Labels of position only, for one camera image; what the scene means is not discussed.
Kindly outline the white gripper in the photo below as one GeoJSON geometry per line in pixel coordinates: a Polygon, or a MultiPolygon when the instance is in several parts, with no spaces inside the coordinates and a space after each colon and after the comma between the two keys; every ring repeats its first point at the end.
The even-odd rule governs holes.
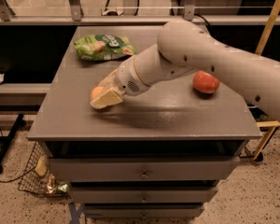
{"type": "Polygon", "coordinates": [[[121,94],[114,90],[114,87],[118,86],[126,95],[130,96],[137,96],[150,89],[138,75],[135,56],[124,61],[117,70],[112,71],[101,80],[98,86],[104,89],[90,101],[91,106],[95,109],[103,109],[123,101],[121,94]]]}

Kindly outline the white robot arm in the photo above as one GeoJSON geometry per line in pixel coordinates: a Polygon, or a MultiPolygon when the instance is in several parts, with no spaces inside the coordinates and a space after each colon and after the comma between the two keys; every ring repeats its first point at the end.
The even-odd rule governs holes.
{"type": "Polygon", "coordinates": [[[169,21],[157,43],[130,57],[103,79],[91,106],[102,109],[154,84],[202,70],[280,122],[280,62],[229,47],[190,21],[169,21]]]}

